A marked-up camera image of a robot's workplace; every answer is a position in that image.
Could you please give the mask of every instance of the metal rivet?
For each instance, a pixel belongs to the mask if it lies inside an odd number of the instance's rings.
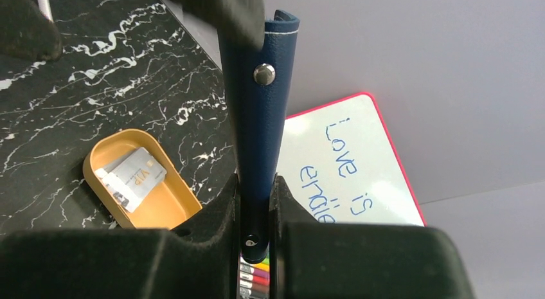
[[[270,85],[275,77],[276,71],[270,64],[263,63],[254,70],[254,80],[260,85]]]
[[[246,246],[256,246],[259,242],[259,239],[256,235],[249,235],[248,237],[246,237],[246,241],[244,242],[244,244]]]

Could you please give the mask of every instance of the whiteboard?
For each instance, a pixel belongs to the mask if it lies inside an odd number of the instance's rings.
[[[425,224],[368,93],[288,117],[277,172],[319,222]]]

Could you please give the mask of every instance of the white stitching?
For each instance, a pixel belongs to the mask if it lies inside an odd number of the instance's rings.
[[[295,30],[295,31],[291,31],[291,32],[268,32],[268,31],[265,31],[265,34],[272,34],[272,35],[290,35],[290,34],[293,34],[293,33],[298,33],[299,30]]]

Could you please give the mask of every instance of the yellow pencil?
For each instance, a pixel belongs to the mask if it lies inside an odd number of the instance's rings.
[[[263,270],[263,271],[266,271],[266,272],[270,272],[270,269],[269,269],[269,265],[267,264],[264,264],[264,263],[259,263],[259,264],[248,264],[247,262],[244,261],[244,259],[242,259],[242,257],[240,257],[240,262],[244,263],[244,264],[247,264],[248,266],[252,266],[256,269],[260,269],[260,270]]]

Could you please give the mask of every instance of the blue leather strap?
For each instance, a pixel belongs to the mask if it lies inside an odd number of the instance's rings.
[[[265,22],[261,51],[238,47],[219,35],[241,195],[240,246],[242,256],[251,263],[265,258],[269,244],[269,196],[280,153],[298,29],[297,17],[277,10],[274,19]],[[254,70],[262,64],[271,65],[276,72],[267,86],[253,78]]]

